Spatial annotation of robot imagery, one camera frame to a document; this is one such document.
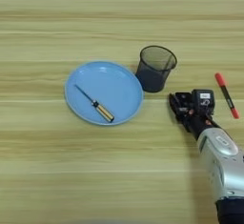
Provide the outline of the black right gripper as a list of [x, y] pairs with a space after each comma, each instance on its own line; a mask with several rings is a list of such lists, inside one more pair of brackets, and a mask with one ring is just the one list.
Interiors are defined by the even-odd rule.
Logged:
[[181, 123], [187, 132], [190, 132], [195, 139], [199, 135], [210, 128], [218, 128], [212, 117], [207, 113], [197, 113], [194, 109], [180, 108], [180, 103], [176, 96], [169, 94], [170, 107], [175, 114], [176, 120]]

